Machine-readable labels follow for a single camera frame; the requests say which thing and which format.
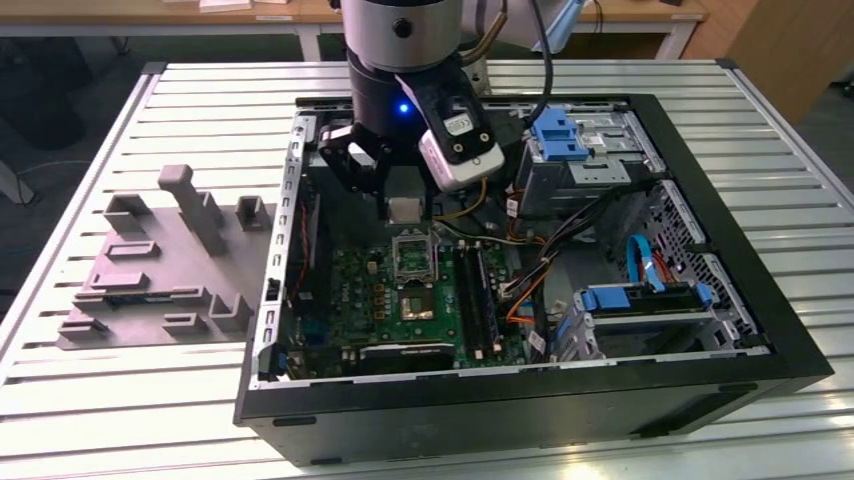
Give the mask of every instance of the black computer chassis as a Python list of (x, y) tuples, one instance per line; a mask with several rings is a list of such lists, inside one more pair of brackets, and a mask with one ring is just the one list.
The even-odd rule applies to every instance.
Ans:
[(531, 365), (511, 375), (426, 374), (406, 382), (340, 381), (250, 390), (250, 338), (235, 424), (251, 427), (296, 466), (685, 434), (761, 397), (791, 393), (833, 374), (657, 98), (554, 99), (562, 100), (622, 101), (635, 112), (711, 239), (709, 252), (721, 259), (762, 328), (751, 341), (773, 353), (571, 369)]

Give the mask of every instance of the black cable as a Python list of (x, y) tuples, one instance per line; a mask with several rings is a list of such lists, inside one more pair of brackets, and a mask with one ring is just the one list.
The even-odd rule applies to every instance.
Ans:
[(546, 84), (543, 85), (543, 94), (539, 97), (537, 106), (531, 111), (531, 114), (525, 119), (525, 128), (530, 128), (534, 122), (539, 118), (549, 106), (549, 99), (551, 98), (551, 87), (555, 81), (555, 67), (551, 60), (551, 47), (549, 45), (549, 38), (546, 36), (546, 25), (543, 23), (543, 14), (539, 11), (539, 5), (537, 0), (529, 0), (531, 5), (531, 11), (534, 12), (534, 20), (537, 21), (537, 36), (539, 38), (539, 44), (543, 47), (543, 62), (546, 64)]
[(601, 34), (605, 30), (605, 14), (602, 13), (602, 4), (599, 3), (599, 0), (593, 0), (593, 3), (597, 7), (597, 23), (594, 24), (593, 27), (593, 34), (590, 35), (590, 40), (587, 41), (587, 46), (593, 46), (594, 42), (597, 41), (597, 34)]
[(543, 363), (549, 363), (551, 355), (551, 349), (549, 348), (549, 315), (546, 313), (546, 295), (542, 283), (531, 292), (531, 310), (534, 313), (534, 331), (545, 340)]

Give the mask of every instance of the green circuit board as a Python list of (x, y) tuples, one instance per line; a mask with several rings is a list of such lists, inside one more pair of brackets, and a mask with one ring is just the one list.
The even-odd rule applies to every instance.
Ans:
[[(436, 280), (432, 284), (404, 286), (395, 282), (391, 247), (335, 250), (327, 345), (359, 348), (383, 344), (443, 343), (455, 347), (455, 368), (525, 363), (518, 334), (502, 337), (502, 349), (494, 355), (475, 359), (467, 351), (454, 251), (451, 246), (436, 248)], [(426, 267), (419, 252), (402, 249), (399, 254), (414, 270)], [(490, 282), (498, 286), (510, 276), (499, 246), (483, 249), (483, 261)]]

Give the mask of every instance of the gray plastic block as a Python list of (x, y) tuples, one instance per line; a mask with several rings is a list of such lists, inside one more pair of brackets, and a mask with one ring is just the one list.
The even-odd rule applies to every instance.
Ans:
[(219, 205), (216, 205), (216, 200), (214, 200), (214, 195), (211, 192), (199, 193), (199, 198), (202, 198), (202, 206), (204, 207), (204, 211), (208, 212), (211, 218), (214, 219), (214, 223), (218, 228), (223, 226), (223, 211), (219, 209)]
[(104, 218), (116, 233), (143, 233), (139, 218), (150, 215), (151, 210), (139, 195), (114, 195), (104, 209)]
[(206, 307), (211, 304), (211, 292), (204, 287), (175, 287), (171, 298), (180, 307)]
[(250, 304), (246, 303), (243, 295), (238, 294), (235, 296), (231, 308), (226, 305), (223, 298), (219, 295), (214, 295), (210, 317), (223, 332), (246, 332), (254, 314), (255, 312), (250, 308)]
[(110, 245), (104, 253), (114, 261), (132, 258), (152, 258), (160, 255), (160, 248), (151, 240), (143, 242), (124, 242)]
[(238, 216), (238, 221), (240, 222), (240, 227), (244, 232), (270, 230), (272, 228), (270, 215), (267, 215), (267, 209), (264, 208), (264, 201), (262, 197), (256, 195), (238, 199), (235, 215)]
[(163, 329), (172, 336), (187, 335), (207, 331), (208, 326), (198, 313), (167, 313), (163, 316)]
[(191, 181), (192, 168), (188, 165), (167, 165), (160, 170), (158, 185), (175, 197), (187, 227), (196, 234), (208, 255), (216, 257), (227, 251), (226, 242), (219, 235), (216, 219), (207, 211)]
[(71, 303), (87, 315), (98, 315), (112, 310), (112, 305), (104, 299), (104, 292), (79, 293)]
[(110, 328), (98, 319), (90, 318), (64, 322), (59, 334), (72, 342), (100, 340), (110, 334)]
[(143, 272), (96, 274), (90, 284), (95, 290), (144, 290), (147, 286)]
[[(196, 196), (203, 205), (203, 196)], [(223, 255), (211, 257), (199, 239), (187, 229), (178, 208), (152, 208), (150, 214), (136, 217), (142, 231), (119, 234), (110, 232), (102, 252), (95, 259), (90, 278), (75, 296), (75, 309), (70, 322), (88, 322), (98, 318), (108, 327), (108, 334), (87, 329), (78, 335), (72, 329), (68, 336), (60, 335), (58, 346), (66, 350), (174, 345), (188, 343), (239, 342), (246, 339), (243, 322), (248, 322), (238, 303), (238, 315), (231, 315), (231, 300), (242, 295), (246, 306), (258, 305), (263, 293), (263, 272), (267, 266), (267, 251), (271, 231), (243, 231), (235, 215), (236, 205), (220, 206), (223, 224), (219, 234), (227, 244)], [(275, 205), (266, 205), (267, 217), (272, 218)], [(158, 255), (143, 255), (146, 245), (156, 245)], [(115, 252), (132, 253), (111, 258)], [(144, 288), (128, 288), (134, 281), (116, 282), (114, 275), (144, 274)], [(120, 289), (94, 289), (100, 278), (122, 283)], [(211, 320), (211, 303), (219, 295), (226, 309), (220, 313), (220, 326)], [(172, 335), (164, 328), (166, 315), (195, 313), (207, 325), (206, 330)]]

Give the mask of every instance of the floor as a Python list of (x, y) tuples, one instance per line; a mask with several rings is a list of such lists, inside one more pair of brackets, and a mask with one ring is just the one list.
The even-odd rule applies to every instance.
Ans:
[[(299, 61), (299, 44), (291, 36), (134, 38), (131, 53), (116, 56), (106, 39), (82, 39), (80, 48), (95, 72), (96, 81), (71, 93), (87, 125), (87, 135), (72, 147), (55, 152), (32, 149), (11, 128), (0, 122), (0, 158), (16, 171), (54, 162), (88, 162), (100, 148), (127, 95), (147, 61), (252, 62)], [(343, 59), (342, 41), (324, 36), (324, 58)], [(525, 51), (507, 48), (501, 57), (521, 58)], [(854, 100), (830, 88), (797, 130), (830, 165), (846, 186), (854, 190)], [(0, 198), (0, 318), (13, 300), (44, 242), (63, 214), (84, 163), (52, 165), (24, 175), (40, 200), (28, 207)]]

